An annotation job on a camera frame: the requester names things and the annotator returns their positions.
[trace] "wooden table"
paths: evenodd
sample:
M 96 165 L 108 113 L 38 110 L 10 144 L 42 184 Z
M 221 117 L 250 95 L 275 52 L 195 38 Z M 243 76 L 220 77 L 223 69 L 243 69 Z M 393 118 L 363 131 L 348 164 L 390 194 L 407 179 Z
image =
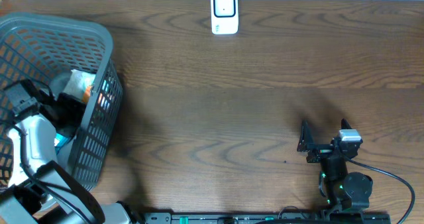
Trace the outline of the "wooden table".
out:
M 240 0 L 238 33 L 214 36 L 209 0 L 3 0 L 111 32 L 125 98 L 100 203 L 140 210 L 279 211 L 325 205 L 318 164 L 296 152 L 307 118 L 330 141 L 347 118 L 355 160 L 408 180 L 424 214 L 424 2 Z M 370 210 L 395 223 L 400 182 L 374 180 Z

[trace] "wood grain surface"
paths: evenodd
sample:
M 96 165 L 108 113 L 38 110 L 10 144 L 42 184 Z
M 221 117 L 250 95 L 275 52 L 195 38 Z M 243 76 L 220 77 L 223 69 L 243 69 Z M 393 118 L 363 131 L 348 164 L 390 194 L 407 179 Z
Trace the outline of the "wood grain surface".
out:
M 140 210 L 314 208 L 319 165 L 296 152 L 301 120 L 320 140 L 345 117 L 355 160 L 400 175 L 424 222 L 424 2 L 240 0 L 238 33 L 215 36 L 209 0 L 3 0 L 104 25 L 125 98 L 97 200 Z M 374 180 L 370 210 L 395 223 L 400 182 Z

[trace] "basket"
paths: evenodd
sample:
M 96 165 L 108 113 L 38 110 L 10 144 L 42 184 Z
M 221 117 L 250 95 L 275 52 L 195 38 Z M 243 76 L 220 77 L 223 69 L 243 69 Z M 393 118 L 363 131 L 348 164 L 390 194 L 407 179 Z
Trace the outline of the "basket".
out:
M 112 135 L 123 90 L 111 53 L 112 37 L 103 26 L 60 17 L 11 13 L 0 18 L 0 88 L 23 79 L 49 84 L 72 69 L 95 75 L 66 170 L 87 190 L 95 187 Z M 0 118 L 10 120 L 12 105 L 0 93 Z M 12 143 L 1 127 L 0 186 L 13 167 Z

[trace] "gray plastic basket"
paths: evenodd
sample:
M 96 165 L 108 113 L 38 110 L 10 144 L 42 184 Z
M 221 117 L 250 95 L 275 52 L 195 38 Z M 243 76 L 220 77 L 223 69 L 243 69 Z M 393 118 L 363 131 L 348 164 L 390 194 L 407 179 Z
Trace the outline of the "gray plastic basket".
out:
M 0 18 L 0 88 L 17 80 L 49 84 L 58 74 L 77 69 L 96 74 L 67 171 L 87 190 L 93 188 L 105 158 L 122 100 L 111 53 L 112 37 L 103 26 L 60 17 L 11 13 Z M 0 118 L 11 118 L 12 105 L 0 93 Z M 11 142 L 1 127 L 0 182 L 12 172 Z

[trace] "black square outline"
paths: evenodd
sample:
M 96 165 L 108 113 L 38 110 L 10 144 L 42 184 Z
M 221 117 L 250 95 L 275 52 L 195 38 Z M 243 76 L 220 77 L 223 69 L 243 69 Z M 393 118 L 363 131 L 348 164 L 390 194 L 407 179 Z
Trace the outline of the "black square outline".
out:
M 233 15 L 223 15 L 223 16 L 218 16 L 217 14 L 216 14 L 216 12 L 215 12 L 215 0 L 213 0 L 213 15 L 215 16 L 215 17 L 217 17 L 217 18 L 231 18 L 231 17 L 234 17 L 235 15 L 236 15 L 236 0 L 233 0 L 233 3 L 234 3 L 234 13 L 233 13 Z

